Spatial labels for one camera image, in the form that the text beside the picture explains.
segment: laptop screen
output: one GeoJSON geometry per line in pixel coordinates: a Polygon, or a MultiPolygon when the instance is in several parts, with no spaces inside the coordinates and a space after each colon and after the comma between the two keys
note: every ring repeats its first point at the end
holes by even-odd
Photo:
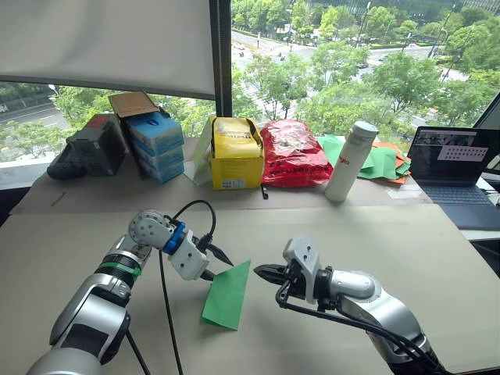
{"type": "Polygon", "coordinates": [[[419,127],[408,152],[410,171],[416,180],[475,184],[499,143],[498,130],[419,127]]]}

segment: red bag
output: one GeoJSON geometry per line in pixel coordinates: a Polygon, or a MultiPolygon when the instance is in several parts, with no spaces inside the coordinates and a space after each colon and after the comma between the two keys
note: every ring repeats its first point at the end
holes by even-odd
{"type": "Polygon", "coordinates": [[[297,120],[276,120],[260,131],[266,162],[262,183],[294,188],[328,182],[329,164],[309,128],[297,120]]]}

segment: laptop keyboard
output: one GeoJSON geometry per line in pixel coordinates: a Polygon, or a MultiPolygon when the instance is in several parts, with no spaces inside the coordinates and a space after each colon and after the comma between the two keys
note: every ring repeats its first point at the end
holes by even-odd
{"type": "Polygon", "coordinates": [[[492,205],[486,194],[475,186],[422,186],[434,203],[492,205]]]}

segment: stacked boxes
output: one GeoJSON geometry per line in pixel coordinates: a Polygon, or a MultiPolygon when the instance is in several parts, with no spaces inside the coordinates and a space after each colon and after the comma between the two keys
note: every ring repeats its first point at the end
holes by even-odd
{"type": "Polygon", "coordinates": [[[163,184],[184,172],[184,138],[179,123],[161,112],[126,118],[141,168],[163,184]]]}

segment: black cable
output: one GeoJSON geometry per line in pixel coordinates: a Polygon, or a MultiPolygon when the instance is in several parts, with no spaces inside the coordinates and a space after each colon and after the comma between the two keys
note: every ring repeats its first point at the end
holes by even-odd
{"type": "Polygon", "coordinates": [[[374,325],[365,323],[363,321],[345,319],[345,318],[342,318],[340,316],[326,314],[325,312],[311,310],[311,309],[307,309],[307,308],[304,308],[304,307],[301,307],[298,305],[292,305],[291,303],[281,301],[279,297],[280,297],[280,295],[284,294],[284,290],[286,289],[286,287],[289,284],[290,284],[289,281],[287,283],[283,284],[276,294],[276,299],[281,307],[284,307],[285,309],[290,309],[292,311],[296,311],[297,313],[303,313],[306,315],[315,316],[316,318],[330,320],[330,321],[334,321],[336,323],[341,323],[341,324],[345,324],[345,325],[348,325],[351,327],[360,328],[362,330],[367,330],[369,332],[372,332],[372,333],[377,334],[383,338],[388,339],[394,345],[399,347],[406,355],[408,355],[414,361],[421,363],[422,365],[425,365],[434,374],[436,374],[436,375],[438,375],[438,374],[439,375],[450,374],[448,371],[442,369],[441,368],[442,366],[440,364],[439,365],[436,364],[428,355],[427,355],[427,358],[430,360],[430,362],[424,362],[425,356],[424,357],[416,356],[415,353],[411,352],[403,342],[401,342],[398,338],[396,338],[396,336],[398,336],[398,335],[393,334],[392,332],[385,330],[384,328],[374,326],[374,325]]]}
{"type": "MultiPolygon", "coordinates": [[[[186,211],[186,209],[188,209],[192,205],[196,205],[198,203],[202,203],[204,205],[207,205],[210,209],[210,213],[212,214],[212,226],[210,227],[210,232],[208,232],[200,240],[200,241],[203,241],[203,246],[206,246],[212,240],[213,232],[216,229],[216,212],[213,209],[212,205],[210,203],[208,203],[206,200],[196,199],[194,201],[191,201],[188,204],[186,204],[182,209],[180,209],[173,217],[170,217],[168,215],[164,215],[164,217],[167,218],[170,222],[174,221],[177,219],[177,217],[182,215],[182,213],[184,211],[186,211]]],[[[161,250],[159,251],[159,272],[160,272],[160,276],[162,278],[163,298],[165,300],[166,316],[167,316],[168,321],[169,321],[170,336],[172,337],[173,354],[175,355],[175,361],[177,363],[177,370],[179,372],[179,375],[183,375],[184,372],[182,370],[182,365],[180,363],[179,349],[177,347],[177,340],[175,338],[175,331],[173,329],[173,320],[172,320],[172,313],[170,311],[169,296],[166,293],[165,270],[163,268],[163,253],[161,250]]]]}
{"type": "Polygon", "coordinates": [[[132,347],[132,350],[134,351],[135,356],[137,357],[137,360],[139,361],[139,364],[141,365],[142,371],[144,371],[145,375],[151,375],[149,372],[148,367],[146,366],[146,362],[144,362],[144,359],[142,358],[142,354],[139,351],[138,346],[135,344],[134,338],[132,337],[132,334],[130,333],[129,330],[125,333],[127,336],[128,343],[132,347]]]}
{"type": "Polygon", "coordinates": [[[163,269],[163,253],[158,251],[159,254],[159,273],[162,278],[162,288],[163,288],[163,298],[165,299],[166,317],[169,320],[170,336],[172,337],[173,354],[175,355],[175,362],[177,363],[177,371],[179,375],[183,375],[182,365],[180,364],[179,349],[177,348],[177,340],[175,338],[175,332],[173,330],[172,313],[170,312],[169,296],[166,293],[166,283],[165,283],[165,270],[163,269]]]}
{"type": "Polygon", "coordinates": [[[195,201],[192,201],[192,202],[189,202],[188,204],[186,204],[182,209],[180,209],[174,216],[173,216],[173,220],[175,220],[177,217],[179,217],[186,209],[188,209],[189,207],[191,207],[192,205],[196,205],[198,203],[202,203],[204,205],[207,205],[210,209],[210,213],[212,214],[212,226],[210,227],[210,232],[209,232],[209,236],[212,237],[213,236],[213,232],[215,231],[216,229],[216,212],[215,210],[213,209],[212,205],[210,203],[208,203],[205,199],[196,199],[195,201]]]}

